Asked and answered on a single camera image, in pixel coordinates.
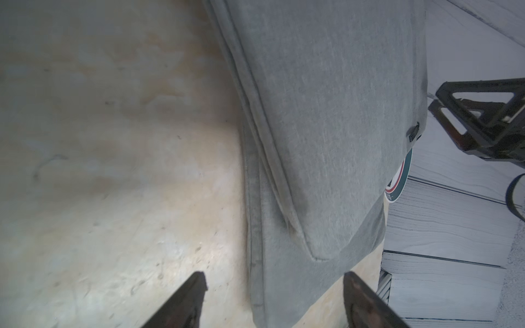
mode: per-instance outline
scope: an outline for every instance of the round sticker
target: round sticker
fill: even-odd
[[[385,196],[389,203],[395,202],[403,188],[405,187],[406,179],[408,178],[408,170],[410,170],[410,162],[412,161],[412,150],[408,152],[405,160],[395,173],[390,183],[385,188]]]

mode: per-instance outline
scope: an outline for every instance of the wooden floor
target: wooden floor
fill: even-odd
[[[427,0],[430,98],[445,81],[525,77],[525,3]],[[411,327],[491,327],[518,219],[504,205],[523,169],[457,149],[429,115],[391,204],[382,268]]]

